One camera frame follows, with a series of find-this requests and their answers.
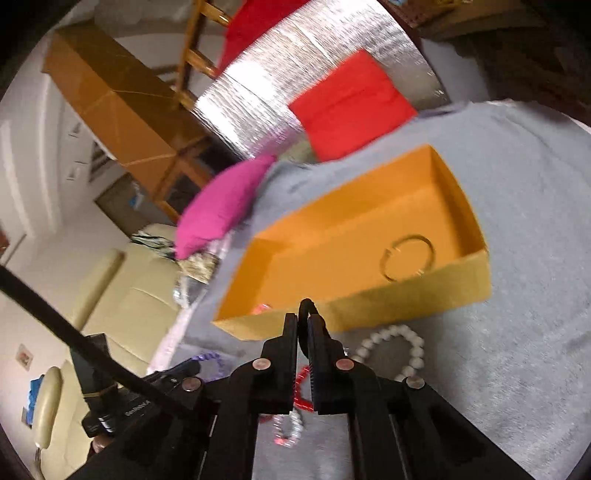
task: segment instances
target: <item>blue object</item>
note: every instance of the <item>blue object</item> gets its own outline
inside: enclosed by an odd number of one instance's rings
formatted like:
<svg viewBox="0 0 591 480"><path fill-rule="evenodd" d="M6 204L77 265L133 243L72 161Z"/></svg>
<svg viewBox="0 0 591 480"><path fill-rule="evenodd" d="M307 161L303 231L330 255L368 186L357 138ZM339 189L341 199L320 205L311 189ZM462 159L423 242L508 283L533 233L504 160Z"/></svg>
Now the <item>blue object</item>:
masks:
<svg viewBox="0 0 591 480"><path fill-rule="evenodd" d="M41 382L45 375L31 380L31 388L29 390L29 408L27 410L27 425L33 425L33 413L35 412L35 403L37 403L37 396L39 395L39 389L41 388Z"/></svg>

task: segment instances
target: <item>leather couch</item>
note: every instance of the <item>leather couch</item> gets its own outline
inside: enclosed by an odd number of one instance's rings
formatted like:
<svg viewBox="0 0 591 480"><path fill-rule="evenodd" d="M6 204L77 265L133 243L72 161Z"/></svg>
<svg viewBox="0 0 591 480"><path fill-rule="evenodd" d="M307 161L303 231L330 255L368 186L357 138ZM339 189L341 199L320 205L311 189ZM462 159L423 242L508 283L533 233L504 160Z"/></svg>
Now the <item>leather couch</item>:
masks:
<svg viewBox="0 0 591 480"><path fill-rule="evenodd" d="M174 227L150 225L144 230L174 240ZM143 377L177 317L177 277L175 262L143 245L109 250L80 285L69 321L84 335L104 333L111 356ZM87 412L72 361L64 359L59 368L47 371L37 397L37 478L63 480L84 464L90 439L80 421Z"/></svg>

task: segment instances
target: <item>bead bracelet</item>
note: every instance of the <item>bead bracelet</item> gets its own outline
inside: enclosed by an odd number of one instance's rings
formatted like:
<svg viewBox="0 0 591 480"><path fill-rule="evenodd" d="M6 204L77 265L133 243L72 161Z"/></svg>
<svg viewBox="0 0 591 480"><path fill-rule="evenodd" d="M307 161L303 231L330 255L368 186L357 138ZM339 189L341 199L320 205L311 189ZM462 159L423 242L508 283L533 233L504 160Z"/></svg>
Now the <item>bead bracelet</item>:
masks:
<svg viewBox="0 0 591 480"><path fill-rule="evenodd" d="M407 325L391 325L379 332L372 333L369 338L366 338L361 342L361 346L357 349L355 355L351 357L352 360L355 360L360 364L364 363L369 358L374 346L382 341L387 342L392 337L397 336L402 336L402 338L412 345L412 348L410 349L410 360L408 361L408 365L402 368L402 372L397 375L394 380L401 382L407 377L412 377L417 370L425 366L425 362L423 361L423 355L425 353L423 346L425 345L425 340L419 337L416 332L411 330Z"/></svg>

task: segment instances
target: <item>silver insulation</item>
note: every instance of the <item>silver insulation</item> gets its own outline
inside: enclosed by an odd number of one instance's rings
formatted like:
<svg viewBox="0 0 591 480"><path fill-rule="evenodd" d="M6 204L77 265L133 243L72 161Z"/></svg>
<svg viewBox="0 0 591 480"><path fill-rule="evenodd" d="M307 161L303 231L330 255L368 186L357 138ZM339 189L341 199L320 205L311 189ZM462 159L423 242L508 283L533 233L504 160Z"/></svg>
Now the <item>silver insulation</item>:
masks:
<svg viewBox="0 0 591 480"><path fill-rule="evenodd" d="M241 158L279 154L303 129L288 104L365 49L417 110L447 104L437 76L377 0L311 0L247 48L193 113Z"/></svg>

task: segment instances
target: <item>gray blanket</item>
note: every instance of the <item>gray blanket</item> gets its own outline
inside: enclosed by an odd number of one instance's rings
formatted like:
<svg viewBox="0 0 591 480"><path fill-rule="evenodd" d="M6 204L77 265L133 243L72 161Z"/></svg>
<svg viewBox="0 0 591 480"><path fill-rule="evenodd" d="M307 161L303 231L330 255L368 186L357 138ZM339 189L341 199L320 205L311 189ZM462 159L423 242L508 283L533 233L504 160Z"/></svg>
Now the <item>gray blanket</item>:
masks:
<svg viewBox="0 0 591 480"><path fill-rule="evenodd" d="M437 149L472 202L493 285L485 303L410 322L426 341L423 376L535 478L562 480L591 442L591 135L535 104L431 112L342 161L276 164L173 364L200 349L233 355L236 364L257 357L260 342L210 324L249 240L422 144ZM356 348L367 335L335 337ZM396 339L377 347L368 365L394 378L407 361L408 344ZM261 426L253 478L352 477L346 419L304 413L304 422L293 449L273 444L271 426Z"/></svg>

